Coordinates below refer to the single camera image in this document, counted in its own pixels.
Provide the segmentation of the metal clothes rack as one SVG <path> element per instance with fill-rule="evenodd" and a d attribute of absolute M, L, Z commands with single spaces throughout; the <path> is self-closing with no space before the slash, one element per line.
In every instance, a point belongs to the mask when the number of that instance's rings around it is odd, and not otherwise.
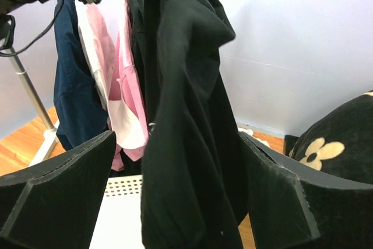
<path fill-rule="evenodd" d="M 52 151 L 58 143 L 57 128 L 59 121 L 55 124 L 52 123 L 26 69 L 13 48 L 15 23 L 15 18 L 12 15 L 1 15 L 1 41 L 3 41 L 1 45 L 1 57 L 10 59 L 29 99 L 45 126 L 45 132 L 43 133 L 44 141 L 29 164 L 29 166 L 33 166 L 49 159 L 52 155 Z"/>

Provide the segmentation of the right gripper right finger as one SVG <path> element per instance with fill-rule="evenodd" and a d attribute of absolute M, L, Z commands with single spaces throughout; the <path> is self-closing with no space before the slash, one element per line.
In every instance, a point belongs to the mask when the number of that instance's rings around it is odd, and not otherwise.
<path fill-rule="evenodd" d="M 372 185 L 311 169 L 241 132 L 257 248 L 371 248 Z"/>

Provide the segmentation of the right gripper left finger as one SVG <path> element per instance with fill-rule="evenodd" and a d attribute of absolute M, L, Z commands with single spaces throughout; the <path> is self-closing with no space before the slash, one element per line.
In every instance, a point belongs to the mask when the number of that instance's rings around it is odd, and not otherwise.
<path fill-rule="evenodd" d="M 89 248 L 116 136 L 1 176 L 1 248 Z"/>

